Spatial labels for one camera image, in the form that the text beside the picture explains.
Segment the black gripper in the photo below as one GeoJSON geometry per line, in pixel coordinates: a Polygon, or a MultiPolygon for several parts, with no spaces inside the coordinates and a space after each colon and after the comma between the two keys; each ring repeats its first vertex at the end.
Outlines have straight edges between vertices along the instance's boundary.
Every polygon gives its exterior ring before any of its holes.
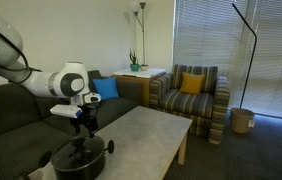
{"type": "Polygon", "coordinates": [[[98,129],[97,118],[95,115],[91,114],[92,110],[97,111],[94,106],[81,106],[82,114],[78,118],[71,118],[70,124],[75,128],[75,133],[80,134],[80,126],[83,125],[89,131],[89,137],[93,138],[95,132],[98,129]]]}

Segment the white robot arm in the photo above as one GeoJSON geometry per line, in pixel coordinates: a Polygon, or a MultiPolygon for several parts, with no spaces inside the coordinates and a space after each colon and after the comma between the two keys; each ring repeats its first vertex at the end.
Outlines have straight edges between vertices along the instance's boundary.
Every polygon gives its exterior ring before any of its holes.
{"type": "Polygon", "coordinates": [[[22,49],[21,36],[0,17],[0,76],[39,97],[68,98],[68,105],[57,104],[50,112],[68,117],[76,133],[85,126],[93,138],[98,124],[87,105],[100,102],[101,96],[90,91],[85,65],[67,62],[59,72],[42,72],[29,66],[22,49]]]}

